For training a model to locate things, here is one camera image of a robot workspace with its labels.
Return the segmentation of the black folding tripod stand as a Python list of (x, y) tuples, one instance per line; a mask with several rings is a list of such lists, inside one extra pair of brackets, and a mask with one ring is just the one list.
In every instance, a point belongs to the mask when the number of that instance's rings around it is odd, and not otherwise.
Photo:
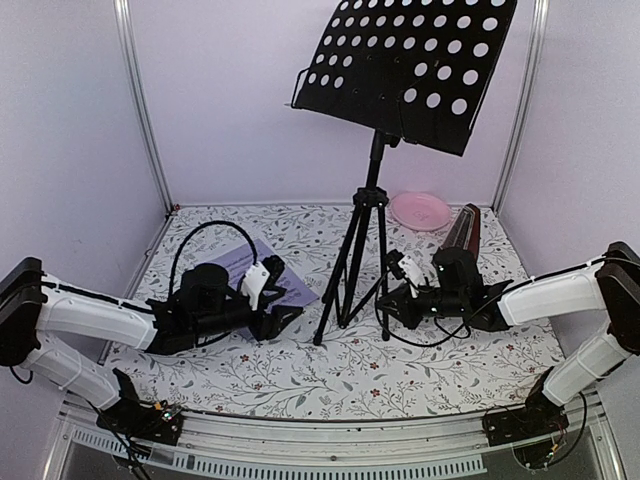
[(382, 286), (384, 291), (388, 289), (387, 281), (379, 278), (359, 303), (353, 305), (369, 224), (374, 211), (378, 215), (381, 272), (384, 272), (386, 267), (386, 207), (389, 203), (389, 198), (387, 192), (378, 185), (378, 181), (385, 148), (387, 146), (395, 148), (398, 146), (399, 141), (399, 137), (383, 133), (380, 130), (374, 132), (366, 183), (353, 196), (354, 209), (351, 220), (339, 249), (328, 285), (321, 298), (324, 309), (313, 338), (315, 346), (320, 346), (323, 342), (324, 332), (332, 308), (335, 309), (338, 327), (344, 329), (366, 306), (375, 293), (377, 285)]

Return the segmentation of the black perforated music stand desk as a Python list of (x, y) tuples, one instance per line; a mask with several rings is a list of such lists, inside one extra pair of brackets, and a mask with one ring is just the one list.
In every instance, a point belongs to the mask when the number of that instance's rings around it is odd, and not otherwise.
[(514, 1), (341, 1), (291, 105), (463, 155)]

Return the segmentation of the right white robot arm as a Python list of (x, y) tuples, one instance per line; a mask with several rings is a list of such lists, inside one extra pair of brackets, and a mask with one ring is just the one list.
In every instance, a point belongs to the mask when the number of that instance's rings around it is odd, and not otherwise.
[(400, 286), (378, 296), (378, 311), (414, 329), (426, 318), (460, 318), (469, 329), (506, 331), (530, 321), (589, 310), (605, 323), (563, 362), (537, 380), (517, 415), (517, 427), (537, 436), (556, 410), (639, 352), (639, 256), (626, 243), (581, 265), (520, 284), (484, 282), (476, 248), (448, 247), (433, 257), (438, 286), (428, 284), (408, 256), (390, 252), (388, 270)]

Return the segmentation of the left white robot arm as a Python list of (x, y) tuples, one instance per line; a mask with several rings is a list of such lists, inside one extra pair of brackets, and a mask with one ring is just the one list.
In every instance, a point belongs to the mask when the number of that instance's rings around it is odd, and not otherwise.
[(303, 312), (280, 304), (286, 289), (276, 255), (250, 266), (237, 288), (228, 271), (200, 264), (183, 273), (167, 300), (144, 303), (66, 285), (27, 257), (1, 282), (1, 364), (42, 375), (109, 412), (128, 434), (148, 426), (148, 412), (129, 377), (89, 360), (58, 333), (112, 341), (152, 355), (203, 348), (215, 335), (248, 329), (257, 341), (276, 338)]

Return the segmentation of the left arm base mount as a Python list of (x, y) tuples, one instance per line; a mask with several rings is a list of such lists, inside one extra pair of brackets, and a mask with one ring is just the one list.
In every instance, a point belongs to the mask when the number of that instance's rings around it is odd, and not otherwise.
[(176, 446), (184, 424), (182, 408), (166, 400), (153, 405), (142, 402), (129, 376), (119, 369), (112, 372), (119, 397), (113, 406), (98, 409), (96, 424), (128, 438)]

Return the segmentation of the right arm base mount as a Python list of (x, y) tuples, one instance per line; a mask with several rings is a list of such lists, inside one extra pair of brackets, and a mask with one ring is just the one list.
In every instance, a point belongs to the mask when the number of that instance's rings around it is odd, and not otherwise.
[(564, 408), (545, 399), (527, 401), (519, 408), (498, 407), (482, 418), (482, 429), (490, 446), (559, 433), (568, 426)]

